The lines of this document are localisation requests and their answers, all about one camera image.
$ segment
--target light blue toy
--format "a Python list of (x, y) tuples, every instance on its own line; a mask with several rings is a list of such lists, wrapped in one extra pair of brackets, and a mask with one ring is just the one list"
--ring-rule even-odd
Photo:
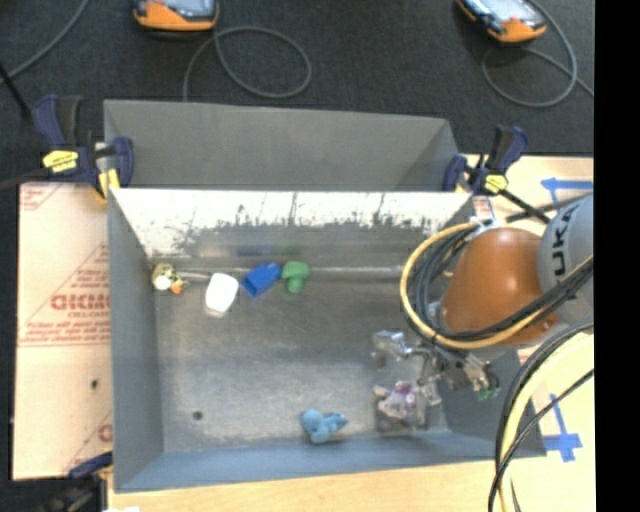
[(333, 434), (344, 427), (348, 420), (340, 413), (324, 415), (315, 409), (309, 409), (300, 416), (300, 422), (314, 444), (328, 441)]

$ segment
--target black cable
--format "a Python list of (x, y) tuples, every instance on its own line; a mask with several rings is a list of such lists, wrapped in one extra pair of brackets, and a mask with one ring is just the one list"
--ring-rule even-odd
[(496, 93), (498, 93), (498, 95), (511, 101), (512, 103), (515, 103), (516, 105), (520, 105), (522, 107), (528, 107), (528, 108), (547, 108), (547, 107), (555, 106), (561, 103), (562, 101), (564, 101), (569, 96), (569, 94), (571, 94), (576, 84), (580, 85), (591, 97), (594, 97), (595, 95), (593, 90), (578, 78), (578, 64), (576, 62), (576, 57), (573, 52), (573, 48), (571, 48), (571, 45), (569, 44), (567, 37), (564, 35), (564, 32), (562, 32), (562, 30), (560, 29), (556, 21), (551, 17), (551, 15), (547, 11), (545, 11), (542, 8), (542, 6), (540, 6), (534, 0), (527, 0), (527, 1), (542, 13), (542, 15), (549, 22), (549, 25), (556, 31), (556, 33), (560, 37), (560, 41), (567, 52), (567, 57), (569, 59), (569, 68), (564, 67), (562, 64), (560, 64), (553, 58), (549, 57), (548, 55), (545, 55), (544, 53), (538, 50), (531, 49), (531, 48), (521, 48), (521, 50), (525, 53), (535, 55), (536, 57), (539, 57), (545, 60), (546, 62), (552, 64), (556, 68), (563, 71), (565, 74), (569, 76), (569, 83), (567, 84), (567, 86), (565, 87), (564, 91), (561, 94), (559, 94), (557, 97), (548, 101), (528, 102), (528, 101), (520, 100), (514, 96), (511, 96), (506, 92), (504, 92), (502, 89), (500, 89), (494, 83), (494, 81), (491, 79), (491, 76), (489, 75), (489, 72), (487, 70), (487, 60), (491, 55), (493, 55), (496, 49), (489, 50), (487, 53), (485, 53), (484, 58), (482, 59), (481, 69), (482, 69), (482, 74), (484, 75), (485, 80), (489, 83), (489, 85), (493, 88), (493, 90)]
[[(67, 22), (67, 24), (63, 27), (63, 29), (47, 45), (45, 45), (44, 48), (39, 50), (33, 57), (23, 62), (22, 64), (20, 64), (17, 68), (9, 71), (8, 73), (9, 77), (15, 78), (20, 73), (22, 73), (23, 71), (26, 71), (31, 66), (36, 64), (47, 53), (49, 53), (75, 26), (75, 24), (80, 19), (80, 16), (84, 12), (88, 4), (89, 4), (89, 0), (82, 0), (82, 2), (80, 3), (80, 6), (78, 7), (78, 9), (76, 9), (76, 12), (71, 17), (71, 19)], [(0, 80), (0, 85), (2, 85), (3, 83), (5, 83), (5, 81)]]
[[(488, 500), (488, 510), (489, 512), (493, 512), (493, 505), (495, 502), (495, 498), (498, 494), (498, 489), (502, 482), (502, 478), (504, 476), (505, 471), (509, 467), (509, 464), (513, 460), (515, 452), (518, 450), (520, 445), (525, 441), (528, 434), (533, 430), (533, 428), (540, 423), (540, 420), (558, 403), (564, 400), (567, 396), (577, 390), (580, 386), (585, 384), (588, 380), (590, 380), (594, 376), (595, 370), (592, 369), (589, 372), (585, 373), (580, 379), (574, 382), (569, 388), (567, 388), (562, 394), (558, 395), (556, 398), (551, 400), (547, 405), (545, 405), (540, 411), (536, 413), (536, 415), (525, 425), (525, 427), (521, 430), (518, 436), (514, 439), (513, 443), (505, 453), (504, 457), (500, 461), (497, 467), (496, 475), (491, 483), (491, 489), (489, 491), (489, 500)], [(515, 494), (515, 488), (512, 485), (512, 492)]]
[[(563, 208), (575, 201), (580, 201), (581, 199), (584, 199), (587, 196), (590, 196), (593, 192), (589, 192), (587, 194), (584, 194), (582, 196), (578, 196), (578, 197), (571, 197), (568, 199), (562, 199), (560, 201), (556, 201), (554, 203), (549, 203), (549, 204), (545, 204), (543, 206), (537, 206), (536, 210), (542, 212), (542, 213), (546, 213), (546, 212), (550, 212), (553, 210), (558, 210), (560, 208)], [(532, 213), (531, 212), (527, 212), (527, 211), (523, 211), (523, 212), (519, 212), (519, 213), (513, 213), (511, 215), (509, 215), (508, 217), (505, 218), (505, 222), (507, 224), (510, 224), (512, 222), (516, 222), (519, 220), (524, 220), (524, 219), (528, 219), (532, 217)]]
[(520, 208), (522, 208), (530, 216), (536, 217), (538, 220), (541, 220), (545, 224), (549, 224), (549, 222), (551, 222), (551, 219), (547, 217), (543, 211), (538, 210), (538, 208), (534, 208), (529, 203), (523, 201), (518, 196), (516, 196), (515, 194), (512, 194), (508, 190), (501, 190), (498, 193), (505, 199), (508, 199), (509, 201), (511, 201), (516, 206), (519, 206)]
[[(238, 34), (242, 32), (266, 34), (266, 35), (275, 37), (277, 39), (280, 39), (281, 41), (284, 41), (285, 43), (292, 46), (302, 57), (302, 60), (304, 61), (304, 64), (307, 70), (307, 73), (303, 82), (298, 87), (294, 88), (291, 91), (275, 93), (275, 92), (267, 92), (267, 91), (260, 90), (241, 80), (238, 77), (238, 75), (231, 69), (231, 66), (229, 66), (226, 58), (224, 57), (224, 54), (220, 48), (220, 40), (232, 34)], [(281, 34), (280, 32), (277, 32), (269, 28), (263, 28), (263, 27), (257, 27), (257, 26), (251, 26), (251, 25), (242, 25), (239, 27), (231, 27), (221, 32), (214, 30), (213, 35), (209, 39), (207, 39), (204, 43), (202, 43), (200, 47), (196, 50), (196, 52), (193, 54), (193, 57), (191, 57), (189, 65), (187, 66), (187, 71), (185, 72), (185, 75), (184, 75), (184, 79), (182, 83), (182, 100), (183, 101), (188, 101), (189, 78), (190, 78), (193, 66), (196, 60), (198, 59), (198, 57), (200, 56), (200, 54), (212, 43), (215, 45), (218, 59), (225, 73), (240, 87), (242, 87), (243, 89), (247, 90), (252, 94), (255, 94), (256, 96), (260, 96), (263, 98), (271, 98), (271, 99), (291, 98), (293, 96), (300, 94), (302, 91), (304, 91), (308, 87), (309, 83), (311, 83), (311, 76), (312, 76), (311, 61), (309, 60), (309, 57), (307, 56), (305, 51), (302, 49), (302, 47), (298, 43), (296, 43), (293, 39), (285, 36), (284, 34)]]
[(496, 332), (503, 331), (511, 327), (514, 323), (522, 320), (523, 318), (531, 316), (531, 322), (534, 323), (538, 319), (554, 312), (562, 304), (564, 304), (569, 297), (571, 297), (576, 290), (578, 290), (588, 279), (593, 275), (593, 257), (590, 257), (582, 266), (577, 267), (576, 270), (564, 280), (560, 281), (553, 288), (544, 292), (540, 297), (530, 302), (526, 306), (520, 308), (518, 311), (512, 313), (506, 318), (496, 322), (488, 327), (477, 329), (473, 331), (452, 332), (446, 327), (439, 325), (437, 320), (432, 318), (428, 311), (429, 301), (429, 286), (434, 281), (435, 269), (441, 269), (444, 263), (449, 262), (453, 256), (451, 247), (469, 234), (468, 231), (464, 231), (460, 234), (456, 234), (455, 237), (449, 241), (444, 241), (441, 244), (441, 248), (435, 251), (435, 254), (427, 257), (422, 264), (422, 267), (417, 271), (417, 277), (414, 279), (416, 286), (416, 313), (420, 316), (421, 320), (428, 325), (433, 331), (445, 336), (449, 339), (456, 341), (476, 341), (495, 335)]
[(496, 468), (500, 461), (500, 446), (504, 440), (504, 429), (506, 427), (507, 419), (511, 415), (511, 410), (517, 395), (525, 386), (531, 375), (533, 375), (542, 363), (544, 363), (551, 354), (553, 354), (560, 346), (573, 338), (576, 334), (584, 331), (589, 331), (594, 327), (595, 320), (593, 316), (572, 324), (561, 331), (557, 332), (547, 340), (545, 340), (527, 360), (520, 366), (518, 372), (514, 376), (511, 386), (509, 387), (506, 397), (504, 399), (504, 405), (502, 407), (502, 413), (500, 414), (500, 421), (498, 423), (498, 429), (496, 434)]
[(7, 87), (11, 91), (11, 94), (16, 100), (16, 103), (20, 107), (20, 111), (22, 112), (22, 117), (25, 117), (25, 118), (29, 117), (29, 115), (31, 114), (31, 108), (27, 104), (26, 100), (23, 98), (22, 94), (20, 94), (20, 91), (18, 90), (18, 88), (13, 83), (13, 79), (9, 75), (9, 72), (4, 69), (2, 62), (0, 62), (0, 78), (2, 78), (2, 81), (5, 84), (7, 84)]
[(13, 178), (7, 178), (0, 181), (0, 190), (17, 187), (19, 185), (22, 185), (23, 183), (44, 179), (44, 178), (47, 178), (48, 176), (49, 176), (49, 170), (46, 168), (42, 168), (37, 172), (20, 174), (19, 176), (14, 176)]

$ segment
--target blue block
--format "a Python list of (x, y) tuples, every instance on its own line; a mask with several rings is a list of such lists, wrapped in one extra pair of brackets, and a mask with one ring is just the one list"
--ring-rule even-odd
[(322, 414), (315, 409), (309, 409), (300, 416), (300, 423), (309, 435), (313, 444), (328, 441), (331, 436), (343, 428), (348, 420), (340, 413)]
[(251, 270), (242, 280), (242, 286), (252, 297), (257, 297), (280, 279), (281, 270), (277, 263), (264, 263)]

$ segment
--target black floor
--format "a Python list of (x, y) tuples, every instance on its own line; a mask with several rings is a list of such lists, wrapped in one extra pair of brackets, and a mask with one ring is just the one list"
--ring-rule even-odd
[[(149, 37), (134, 22), (130, 0), (89, 1), (75, 23), (41, 59), (26, 67), (69, 23), (82, 0), (4, 0), (0, 3), (0, 62), (32, 104), (55, 93), (81, 95), (78, 132), (102, 135), (105, 98), (180, 101), (189, 62), (203, 43)], [(594, 87), (594, 0), (544, 0), (564, 33), (577, 76)], [(312, 65), (309, 86), (290, 98), (252, 94), (233, 82), (210, 45), (195, 61), (188, 99), (238, 105), (401, 113), (450, 121), (458, 149), (489, 150), (497, 124), (515, 124), (529, 137), (529, 154), (593, 156), (594, 99), (577, 83), (566, 98), (544, 108), (499, 95), (482, 72), (526, 102), (559, 98), (569, 77), (523, 49), (499, 48), (462, 16), (453, 0), (225, 0), (218, 30), (244, 25), (275, 30), (299, 44)], [(264, 34), (223, 39), (229, 65), (251, 84), (287, 92), (305, 67), (294, 50)], [(553, 27), (526, 45), (568, 65)], [(0, 180), (39, 167), (43, 141), (23, 119), (6, 84), (0, 85)], [(16, 194), (0, 191), (0, 457), (10, 458), (16, 300)], [(16, 483), (0, 472), (0, 510), (29, 510), (64, 488), (61, 481)]]

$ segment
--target clamp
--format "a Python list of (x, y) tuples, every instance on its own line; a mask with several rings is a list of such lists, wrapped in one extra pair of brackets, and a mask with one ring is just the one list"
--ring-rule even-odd
[(525, 210), (527, 214), (539, 218), (545, 224), (548, 223), (549, 217), (544, 212), (507, 190), (507, 170), (519, 160), (528, 145), (529, 139), (520, 128), (498, 125), (489, 156), (485, 159), (481, 154), (475, 167), (469, 166), (463, 155), (457, 153), (453, 156), (445, 169), (442, 190), (451, 192), (462, 184), (463, 188), (470, 190), (474, 195), (501, 195)]
[[(50, 181), (89, 183), (107, 196), (111, 187), (126, 186), (134, 168), (133, 143), (128, 137), (116, 137), (106, 147), (93, 150), (76, 143), (76, 112), (81, 97), (58, 97), (50, 94), (31, 109), (36, 131), (42, 135), (50, 152), (43, 158)], [(113, 157), (115, 163), (106, 170), (99, 169), (99, 158)]]
[(72, 482), (66, 489), (51, 496), (32, 512), (79, 512), (92, 499), (98, 500), (100, 510), (106, 506), (106, 480), (100, 473), (113, 465), (113, 452), (94, 457), (69, 471)]

